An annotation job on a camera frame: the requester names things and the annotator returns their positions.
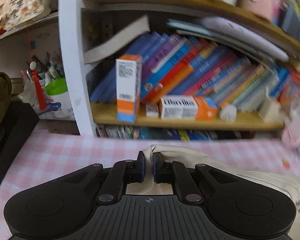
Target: purple book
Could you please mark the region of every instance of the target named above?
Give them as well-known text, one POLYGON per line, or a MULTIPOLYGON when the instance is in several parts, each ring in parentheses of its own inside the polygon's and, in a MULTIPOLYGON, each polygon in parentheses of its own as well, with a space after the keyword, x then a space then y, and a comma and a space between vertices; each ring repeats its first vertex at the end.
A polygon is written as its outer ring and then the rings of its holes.
POLYGON ((181 37, 178 34, 173 34, 170 38, 162 45, 159 51, 152 56, 152 58, 142 67, 142 78, 141 80, 147 80, 153 70, 159 62, 167 56, 174 47, 181 41, 181 37))

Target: table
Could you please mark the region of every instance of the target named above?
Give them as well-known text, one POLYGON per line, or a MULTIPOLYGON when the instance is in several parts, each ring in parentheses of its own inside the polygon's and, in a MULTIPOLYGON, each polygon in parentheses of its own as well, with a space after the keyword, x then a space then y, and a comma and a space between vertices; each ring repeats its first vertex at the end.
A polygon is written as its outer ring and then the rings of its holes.
POLYGON ((232 141, 119 140, 33 132, 12 163, 0 186, 0 240, 11 234, 3 218, 5 203, 14 194, 92 163, 112 167, 117 161, 136 159, 152 144, 192 148, 228 165, 300 178, 300 157, 279 139, 232 141))

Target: red tassel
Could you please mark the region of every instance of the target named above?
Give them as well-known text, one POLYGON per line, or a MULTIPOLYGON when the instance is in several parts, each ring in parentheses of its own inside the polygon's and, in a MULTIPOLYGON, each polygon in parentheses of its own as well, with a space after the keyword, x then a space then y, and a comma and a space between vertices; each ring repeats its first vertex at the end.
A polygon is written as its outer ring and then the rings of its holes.
POLYGON ((37 76, 37 72, 35 70, 32 71, 32 76, 33 76, 33 80, 34 80, 35 92, 37 93, 39 109, 41 111, 44 111, 47 108, 47 104, 46 104, 46 100, 44 98, 42 87, 40 85, 40 82, 39 82, 39 79, 37 76))

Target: green lid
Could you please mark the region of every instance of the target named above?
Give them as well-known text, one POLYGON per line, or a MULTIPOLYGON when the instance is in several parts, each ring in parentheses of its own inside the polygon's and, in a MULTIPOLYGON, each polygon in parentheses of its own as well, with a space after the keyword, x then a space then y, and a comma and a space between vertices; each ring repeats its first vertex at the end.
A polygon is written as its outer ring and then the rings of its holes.
POLYGON ((68 91, 67 83, 65 78, 60 78, 51 81, 45 87, 46 93, 49 96, 61 95, 68 91))

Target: metal screw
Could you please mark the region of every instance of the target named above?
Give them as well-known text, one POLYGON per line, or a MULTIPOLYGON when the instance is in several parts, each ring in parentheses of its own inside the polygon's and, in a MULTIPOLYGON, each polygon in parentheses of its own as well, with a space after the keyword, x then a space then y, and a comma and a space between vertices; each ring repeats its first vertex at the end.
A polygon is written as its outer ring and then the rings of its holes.
POLYGON ((186 200, 190 202, 198 202, 201 200, 201 196, 198 194, 189 194, 186 196, 186 200))
POLYGON ((111 194, 102 194, 99 196, 99 200, 102 202, 109 202, 114 199, 114 196, 111 194))

